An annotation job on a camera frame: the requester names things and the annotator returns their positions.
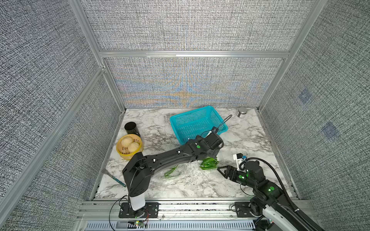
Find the yellow steamer basket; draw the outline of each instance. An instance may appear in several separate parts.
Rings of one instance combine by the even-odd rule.
[[[127,136],[131,137],[134,140],[134,142],[139,143],[139,148],[136,151],[132,152],[132,153],[129,153],[128,148],[123,147],[122,144],[121,144],[121,140],[123,138],[127,137]],[[124,158],[126,160],[131,160],[131,158],[133,157],[133,155],[135,153],[142,152],[143,149],[144,149],[144,146],[143,146],[143,143],[141,141],[141,138],[137,135],[134,135],[134,134],[128,134],[128,135],[125,135],[125,136],[121,137],[120,140],[117,142],[117,145],[116,145],[117,152],[119,153],[119,155],[122,158]]]

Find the blue square marker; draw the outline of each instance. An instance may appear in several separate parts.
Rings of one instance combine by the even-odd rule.
[[[298,98],[301,100],[301,102],[303,104],[306,104],[308,102],[308,100],[311,98],[311,94],[310,92],[308,91],[307,88],[304,88],[303,91],[301,92],[301,94],[299,94]]]
[[[338,129],[334,126],[332,122],[327,122],[323,128],[321,129],[321,132],[326,136],[327,140],[333,140],[334,138],[339,136]]]

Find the black cable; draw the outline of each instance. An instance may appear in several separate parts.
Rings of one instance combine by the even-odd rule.
[[[112,208],[113,208],[113,206],[117,203],[117,201],[122,200],[125,196],[126,196],[126,195],[124,195],[124,196],[123,196],[123,197],[121,197],[120,199],[116,200],[116,201],[114,202],[114,204],[112,205],[111,210],[109,211],[108,221],[109,221],[109,225],[111,226],[111,228],[112,228],[112,230],[113,230],[113,231],[115,231],[115,229],[112,227],[112,224],[111,224],[111,212],[112,212]]]
[[[224,123],[226,123],[230,118],[232,117],[232,115],[228,115],[221,123],[220,125],[217,127],[219,128],[221,125],[223,125]]]
[[[236,210],[232,210],[232,207],[235,206],[234,204],[230,207],[230,210],[236,212]]]
[[[245,160],[239,164],[239,169],[244,171],[245,170]]]
[[[127,196],[127,195],[124,195],[124,196],[120,199],[120,201],[118,202],[118,204],[120,205],[120,207],[121,207],[121,204],[120,204],[120,203],[121,203],[121,200],[122,200],[122,199],[125,199],[125,200],[127,201],[127,203],[128,203],[128,200],[127,200],[127,198],[125,198],[125,196]]]
[[[136,174],[137,171],[138,171],[138,169],[136,169],[134,175],[132,176],[131,183],[130,183],[130,188],[128,189],[128,210],[127,210],[127,213],[130,210],[130,191],[131,191],[131,184],[132,184],[132,181],[134,180],[134,177],[135,177],[135,174]]]
[[[242,190],[242,184],[240,184],[240,190],[244,193],[244,194],[247,194],[247,193],[245,193],[243,190]]]
[[[245,161],[247,162],[249,160],[259,160],[259,161],[262,161],[263,163],[267,164],[271,168],[271,170],[274,172],[277,180],[279,181],[279,184],[281,186],[281,189],[283,190],[283,193],[284,193],[285,198],[287,199],[287,201],[289,202],[289,204],[293,207],[293,209],[296,210],[298,207],[292,202],[292,200],[288,196],[288,193],[287,193],[287,191],[286,191],[286,189],[285,189],[285,187],[283,185],[283,182],[281,181],[278,173],[275,171],[275,169],[273,168],[273,166],[271,166],[271,164],[269,164],[267,161],[265,161],[265,160],[263,160],[261,158],[250,157],[250,158],[247,158]]]
[[[258,219],[256,220],[255,224],[260,221],[262,218],[264,218],[265,216],[264,215],[261,215],[260,217],[258,217]]]
[[[210,132],[210,131],[211,131],[211,130],[207,130],[207,131],[202,132],[201,136],[202,136],[205,132]]]

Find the green chili pepper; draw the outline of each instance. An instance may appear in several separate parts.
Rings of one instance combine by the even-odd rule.
[[[200,168],[203,170],[215,169],[217,168],[217,164],[218,164],[217,158],[214,159],[212,157],[208,157],[203,160],[202,164],[200,165]]]

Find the steamed bun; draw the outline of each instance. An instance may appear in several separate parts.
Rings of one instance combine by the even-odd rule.
[[[129,147],[132,142],[134,142],[134,140],[129,136],[126,136],[121,140],[121,144],[123,147]]]
[[[128,152],[133,153],[139,148],[140,144],[138,142],[133,142],[128,146]]]

